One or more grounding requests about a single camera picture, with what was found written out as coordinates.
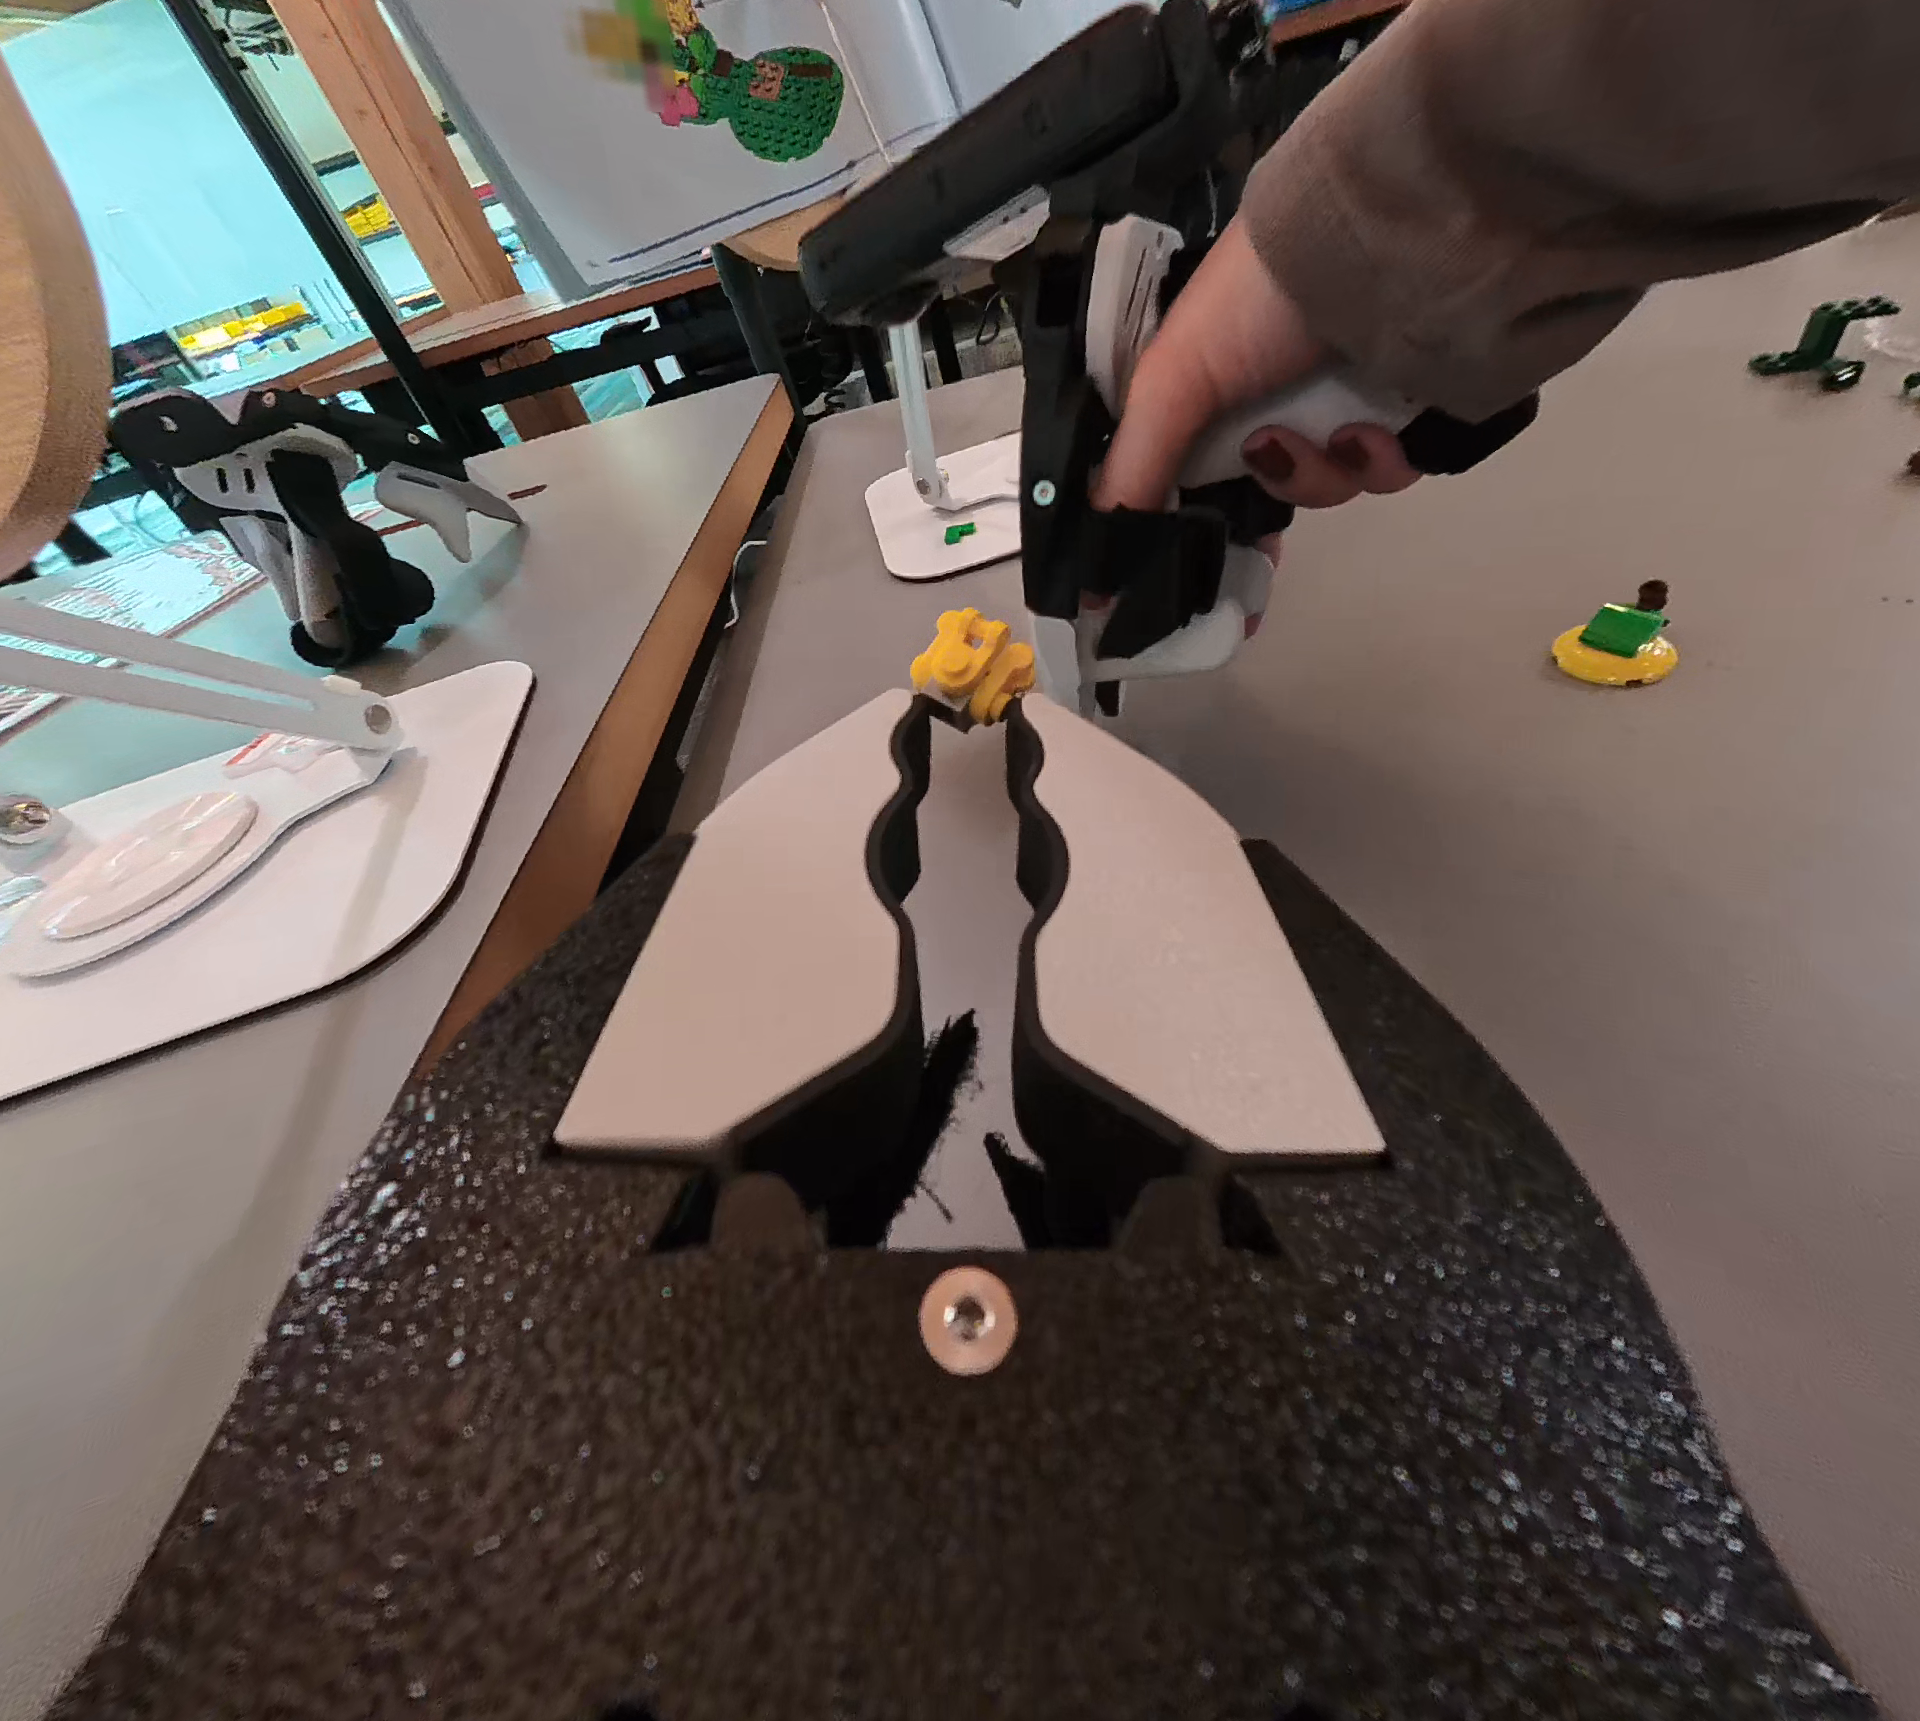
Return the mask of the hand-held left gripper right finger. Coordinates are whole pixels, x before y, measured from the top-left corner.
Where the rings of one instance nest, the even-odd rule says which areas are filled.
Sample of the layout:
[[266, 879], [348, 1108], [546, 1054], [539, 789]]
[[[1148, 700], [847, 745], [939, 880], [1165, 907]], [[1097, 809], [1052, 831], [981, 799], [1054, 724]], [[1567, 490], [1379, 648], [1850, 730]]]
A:
[[1104, 1246], [1157, 1180], [1229, 1228], [1254, 1177], [1379, 1169], [1388, 1143], [1286, 936], [1273, 856], [1182, 779], [1067, 709], [1003, 724], [1028, 907], [1012, 1095], [1020, 1234]]

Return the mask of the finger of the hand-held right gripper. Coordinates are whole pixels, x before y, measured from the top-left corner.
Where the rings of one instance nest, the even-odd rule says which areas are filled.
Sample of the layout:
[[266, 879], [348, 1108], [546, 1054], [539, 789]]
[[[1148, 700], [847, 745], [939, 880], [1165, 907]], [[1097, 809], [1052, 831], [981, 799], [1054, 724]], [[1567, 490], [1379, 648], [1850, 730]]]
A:
[[1087, 372], [1096, 235], [1041, 235], [1020, 255], [1020, 594], [1043, 695], [1083, 718], [1120, 687], [1091, 680], [1079, 631], [1091, 466], [1114, 430]]

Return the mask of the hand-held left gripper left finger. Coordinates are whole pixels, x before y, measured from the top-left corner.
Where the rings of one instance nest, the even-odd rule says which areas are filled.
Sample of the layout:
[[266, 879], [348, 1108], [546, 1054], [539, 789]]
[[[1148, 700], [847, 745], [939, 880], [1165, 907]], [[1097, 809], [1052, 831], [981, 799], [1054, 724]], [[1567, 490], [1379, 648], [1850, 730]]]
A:
[[887, 690], [692, 832], [554, 1128], [560, 1153], [786, 1183], [833, 1244], [912, 1194], [926, 703]]

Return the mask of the yellow toy brick cluster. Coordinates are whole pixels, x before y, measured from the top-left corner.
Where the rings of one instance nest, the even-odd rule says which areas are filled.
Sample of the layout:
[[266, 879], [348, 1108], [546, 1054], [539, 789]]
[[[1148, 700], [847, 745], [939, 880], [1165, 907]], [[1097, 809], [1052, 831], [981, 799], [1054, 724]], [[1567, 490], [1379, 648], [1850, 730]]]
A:
[[909, 684], [953, 729], [998, 724], [1038, 684], [1035, 650], [1003, 620], [955, 607], [937, 615], [932, 633], [909, 663]]

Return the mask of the yellow round toy plate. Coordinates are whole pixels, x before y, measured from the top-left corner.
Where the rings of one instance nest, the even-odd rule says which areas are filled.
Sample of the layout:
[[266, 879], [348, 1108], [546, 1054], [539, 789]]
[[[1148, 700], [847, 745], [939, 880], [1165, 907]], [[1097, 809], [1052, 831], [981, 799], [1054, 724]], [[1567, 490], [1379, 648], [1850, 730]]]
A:
[[1574, 683], [1609, 690], [1639, 689], [1668, 678], [1677, 667], [1677, 650], [1664, 635], [1631, 655], [1589, 647], [1581, 635], [1578, 626], [1561, 631], [1548, 647], [1552, 667]]

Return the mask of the grey desk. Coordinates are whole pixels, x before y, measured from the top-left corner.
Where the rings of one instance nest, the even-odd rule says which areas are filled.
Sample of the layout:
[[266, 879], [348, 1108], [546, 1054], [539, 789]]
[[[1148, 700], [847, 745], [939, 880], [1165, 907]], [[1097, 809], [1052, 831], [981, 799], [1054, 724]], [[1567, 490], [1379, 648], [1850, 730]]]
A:
[[[1916, 1717], [1916, 413], [1742, 367], [1866, 290], [1916, 220], [1654, 298], [1165, 737], [1428, 1135], [1277, 1258], [1021, 1263], [980, 1380], [896, 1268], [592, 1260], [503, 1392], [590, 1516], [485, 1463], [421, 1707]], [[1561, 676], [1652, 578], [1674, 673]]]
[[4, 1107], [4, 1360], [146, 1325], [214, 1255], [276, 1292], [401, 1084], [592, 904], [733, 553], [789, 434], [776, 378], [473, 460], [521, 525], [476, 524], [441, 611], [355, 673], [380, 695], [496, 659], [531, 692], [445, 903], [346, 982]]

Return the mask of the person's right hand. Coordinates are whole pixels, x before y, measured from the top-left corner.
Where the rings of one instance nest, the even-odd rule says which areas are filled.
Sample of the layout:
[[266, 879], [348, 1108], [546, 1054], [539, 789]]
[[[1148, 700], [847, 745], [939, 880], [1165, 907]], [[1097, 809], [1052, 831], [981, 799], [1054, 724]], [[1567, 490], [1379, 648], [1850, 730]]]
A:
[[[1270, 273], [1243, 218], [1219, 234], [1137, 359], [1091, 508], [1165, 508], [1206, 431], [1318, 372], [1326, 346]], [[1293, 508], [1340, 508], [1416, 485], [1395, 434], [1341, 428], [1318, 446], [1284, 425], [1241, 425], [1241, 471]]]

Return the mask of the wooden table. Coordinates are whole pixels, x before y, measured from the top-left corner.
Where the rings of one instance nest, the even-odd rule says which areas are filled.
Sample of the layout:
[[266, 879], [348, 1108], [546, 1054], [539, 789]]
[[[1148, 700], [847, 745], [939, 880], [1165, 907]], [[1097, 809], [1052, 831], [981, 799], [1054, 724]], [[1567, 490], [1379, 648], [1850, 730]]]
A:
[[1265, 35], [1272, 48], [1303, 42], [1307, 38], [1346, 31], [1366, 22], [1392, 17], [1414, 0], [1319, 0], [1301, 8], [1277, 14]]
[[[596, 321], [629, 317], [659, 302], [696, 293], [716, 283], [717, 269], [714, 264], [700, 261], [590, 293], [578, 302], [564, 302], [551, 290], [536, 290], [471, 310], [436, 311], [405, 321], [400, 332], [421, 363], [445, 365], [492, 357], [497, 352], [521, 347], [536, 339], [551, 339], [558, 334]], [[396, 373], [396, 365], [376, 344], [359, 341], [325, 357], [299, 363], [284, 373], [284, 379], [325, 397], [367, 390], [373, 384], [396, 379]]]

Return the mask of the wooden pillar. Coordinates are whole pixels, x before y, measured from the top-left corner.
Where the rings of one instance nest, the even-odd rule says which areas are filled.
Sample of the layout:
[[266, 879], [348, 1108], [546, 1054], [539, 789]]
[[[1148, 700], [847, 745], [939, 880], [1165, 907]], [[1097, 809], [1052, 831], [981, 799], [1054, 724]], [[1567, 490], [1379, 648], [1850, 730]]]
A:
[[520, 303], [509, 253], [378, 0], [267, 0], [444, 310]]

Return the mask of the printed paper sheet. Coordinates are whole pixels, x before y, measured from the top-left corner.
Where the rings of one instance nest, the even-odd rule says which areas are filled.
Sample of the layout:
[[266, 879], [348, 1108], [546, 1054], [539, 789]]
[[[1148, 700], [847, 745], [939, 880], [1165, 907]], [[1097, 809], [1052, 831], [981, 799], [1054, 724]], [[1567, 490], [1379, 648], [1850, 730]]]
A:
[[264, 574], [224, 536], [188, 536], [138, 555], [110, 557], [14, 593], [82, 618], [171, 637], [264, 585]]

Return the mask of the dark green toy branch piece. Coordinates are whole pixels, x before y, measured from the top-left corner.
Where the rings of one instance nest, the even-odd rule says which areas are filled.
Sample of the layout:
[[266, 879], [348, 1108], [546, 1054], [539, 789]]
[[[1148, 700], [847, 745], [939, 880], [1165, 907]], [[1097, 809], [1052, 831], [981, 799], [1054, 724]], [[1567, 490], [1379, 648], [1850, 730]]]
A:
[[1807, 373], [1821, 392], [1845, 392], [1863, 372], [1859, 357], [1847, 357], [1840, 344], [1847, 329], [1863, 320], [1897, 315], [1901, 303], [1884, 293], [1826, 300], [1810, 310], [1796, 341], [1785, 349], [1760, 352], [1746, 370], [1760, 378]]

